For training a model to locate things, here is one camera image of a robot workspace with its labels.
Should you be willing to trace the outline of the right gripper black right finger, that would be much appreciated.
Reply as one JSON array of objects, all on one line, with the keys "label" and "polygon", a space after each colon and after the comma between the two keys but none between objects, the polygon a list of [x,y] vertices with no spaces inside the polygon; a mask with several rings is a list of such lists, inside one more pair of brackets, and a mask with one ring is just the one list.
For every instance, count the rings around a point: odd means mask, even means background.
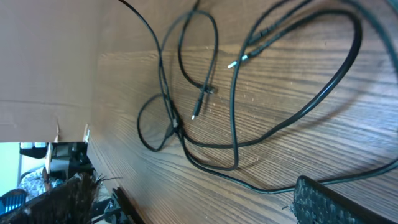
[{"label": "right gripper black right finger", "polygon": [[299,223],[395,224],[304,175],[297,179],[292,209]]}]

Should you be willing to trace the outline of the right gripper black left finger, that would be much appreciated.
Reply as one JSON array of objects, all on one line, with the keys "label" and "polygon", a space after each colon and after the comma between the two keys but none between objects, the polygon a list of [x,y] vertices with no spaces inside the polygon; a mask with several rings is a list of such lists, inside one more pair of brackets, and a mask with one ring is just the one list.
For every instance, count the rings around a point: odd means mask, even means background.
[{"label": "right gripper black left finger", "polygon": [[99,188],[99,179],[77,174],[21,207],[1,215],[1,223],[90,223],[91,208]]}]

